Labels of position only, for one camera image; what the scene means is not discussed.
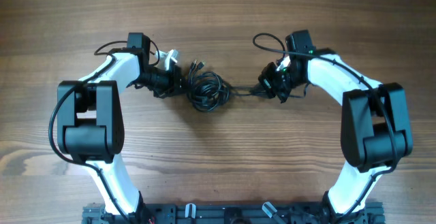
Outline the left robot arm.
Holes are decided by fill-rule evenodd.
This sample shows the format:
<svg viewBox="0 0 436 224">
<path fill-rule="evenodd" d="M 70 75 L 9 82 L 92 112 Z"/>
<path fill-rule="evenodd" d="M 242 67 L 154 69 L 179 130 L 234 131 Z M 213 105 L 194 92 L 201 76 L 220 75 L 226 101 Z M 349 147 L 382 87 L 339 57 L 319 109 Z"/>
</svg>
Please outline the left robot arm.
<svg viewBox="0 0 436 224">
<path fill-rule="evenodd" d="M 146 223 L 153 218 L 121 155 L 125 128 L 119 96 L 132 86 L 146 87 L 163 99 L 182 93 L 185 81 L 178 51 L 161 51 L 143 33 L 129 33 L 113 45 L 112 50 L 100 47 L 94 52 L 106 59 L 95 71 L 58 85 L 48 139 L 59 158 L 91 175 L 104 199 L 98 214 L 102 221 Z"/>
</svg>

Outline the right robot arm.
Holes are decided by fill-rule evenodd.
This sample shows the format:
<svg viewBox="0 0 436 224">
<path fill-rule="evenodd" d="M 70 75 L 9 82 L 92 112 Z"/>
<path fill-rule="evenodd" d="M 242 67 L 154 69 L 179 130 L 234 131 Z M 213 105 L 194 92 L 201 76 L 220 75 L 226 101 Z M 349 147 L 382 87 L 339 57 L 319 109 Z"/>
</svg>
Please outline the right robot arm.
<svg viewBox="0 0 436 224">
<path fill-rule="evenodd" d="M 281 42 L 281 58 L 269 63 L 258 80 L 267 98 L 286 102 L 298 86 L 318 86 L 341 106 L 341 150 L 345 163 L 325 192 L 318 219 L 357 221 L 377 181 L 411 154 L 413 139 L 403 87 L 383 84 L 346 64 L 329 48 L 313 45 L 307 30 Z"/>
</svg>

